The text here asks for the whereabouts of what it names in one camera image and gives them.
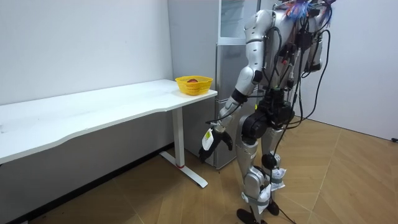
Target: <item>apple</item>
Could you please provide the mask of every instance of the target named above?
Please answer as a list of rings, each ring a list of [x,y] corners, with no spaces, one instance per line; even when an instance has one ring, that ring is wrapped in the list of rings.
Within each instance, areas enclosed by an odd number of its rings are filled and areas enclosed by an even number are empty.
[[[194,83],[194,82],[198,82],[198,80],[192,78],[192,79],[190,79],[190,80],[187,81],[187,83]]]

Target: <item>metal frame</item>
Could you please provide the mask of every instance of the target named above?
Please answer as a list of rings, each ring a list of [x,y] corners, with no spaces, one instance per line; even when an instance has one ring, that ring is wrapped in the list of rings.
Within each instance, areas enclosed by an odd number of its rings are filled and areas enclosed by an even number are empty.
[[[173,131],[174,131],[174,149],[175,158],[167,152],[161,152],[160,155],[176,166],[180,171],[189,176],[201,188],[207,186],[207,181],[201,178],[194,171],[185,166],[184,156],[184,130],[182,123],[182,108],[177,108],[172,111],[173,113]]]

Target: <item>table top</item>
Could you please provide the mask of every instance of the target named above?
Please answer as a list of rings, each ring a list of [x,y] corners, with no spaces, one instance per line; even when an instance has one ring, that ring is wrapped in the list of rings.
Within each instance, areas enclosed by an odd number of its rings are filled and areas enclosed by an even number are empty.
[[[0,106],[0,164],[148,114],[216,96],[188,96],[156,80]]]

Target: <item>robot leg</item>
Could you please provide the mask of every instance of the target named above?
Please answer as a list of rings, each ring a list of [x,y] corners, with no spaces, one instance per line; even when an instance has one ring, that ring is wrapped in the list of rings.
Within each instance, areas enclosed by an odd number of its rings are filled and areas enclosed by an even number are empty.
[[[283,129],[274,129],[268,128],[266,133],[261,138],[261,148],[262,148],[262,169],[266,173],[266,176],[269,177],[271,170],[279,168],[280,166],[280,156],[278,154],[274,155],[275,147],[282,137]],[[270,199],[270,204],[267,207],[268,211],[273,215],[279,214],[279,207],[273,201],[275,199],[275,192],[273,191],[272,197]]]
[[[245,224],[263,224],[262,212],[269,204],[271,196],[271,185],[264,187],[266,181],[265,173],[260,167],[254,166],[258,143],[256,140],[243,140],[242,126],[247,116],[241,118],[236,138],[236,158],[241,169],[244,192],[242,198],[249,204],[251,211],[239,209],[238,218]]]

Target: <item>yellow plastic basket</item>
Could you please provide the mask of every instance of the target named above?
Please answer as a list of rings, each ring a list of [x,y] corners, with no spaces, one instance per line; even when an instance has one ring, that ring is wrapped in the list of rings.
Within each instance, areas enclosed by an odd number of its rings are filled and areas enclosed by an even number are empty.
[[[196,79],[198,82],[189,83],[188,81],[191,79]],[[213,81],[213,79],[194,75],[176,78],[175,81],[177,81],[177,85],[182,93],[196,96],[207,93],[207,91],[210,89],[211,81]]]

